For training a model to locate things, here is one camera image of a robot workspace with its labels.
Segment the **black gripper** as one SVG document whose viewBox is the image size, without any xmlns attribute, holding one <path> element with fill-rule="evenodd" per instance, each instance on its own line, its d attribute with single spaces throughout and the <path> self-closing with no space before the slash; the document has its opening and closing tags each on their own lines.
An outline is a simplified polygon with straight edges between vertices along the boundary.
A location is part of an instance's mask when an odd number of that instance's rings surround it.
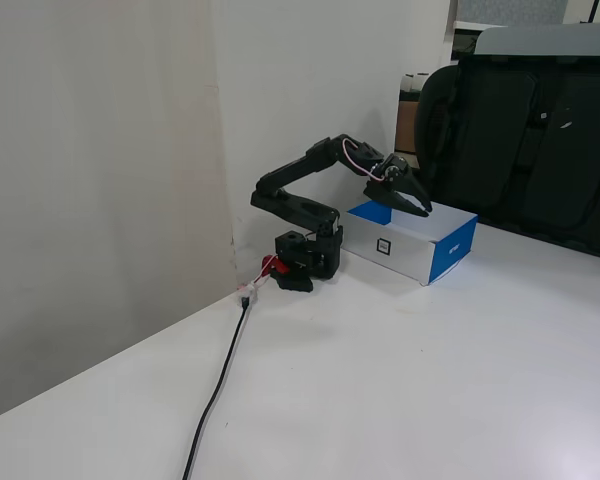
<svg viewBox="0 0 600 480">
<path fill-rule="evenodd" d="M 427 217 L 428 212 L 433 210 L 429 194 L 411 171 L 410 165 L 396 154 L 389 154 L 374 166 L 371 180 L 363 191 L 370 200 L 419 217 Z M 401 192 L 416 198 L 420 206 L 404 198 Z"/>
</svg>

